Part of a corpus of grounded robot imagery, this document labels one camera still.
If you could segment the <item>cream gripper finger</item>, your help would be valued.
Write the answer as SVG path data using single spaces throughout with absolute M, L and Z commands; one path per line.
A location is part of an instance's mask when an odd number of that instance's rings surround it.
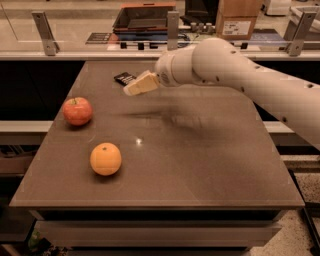
M 123 88 L 123 91 L 128 96 L 135 96 L 143 93 L 137 82 L 130 82 Z

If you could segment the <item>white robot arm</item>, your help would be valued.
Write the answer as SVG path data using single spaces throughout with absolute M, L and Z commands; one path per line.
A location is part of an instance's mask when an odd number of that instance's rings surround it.
M 209 38 L 167 51 L 153 71 L 145 71 L 124 87 L 129 96 L 160 86 L 225 86 L 254 103 L 320 149 L 320 88 L 317 84 L 258 65 L 229 42 Z

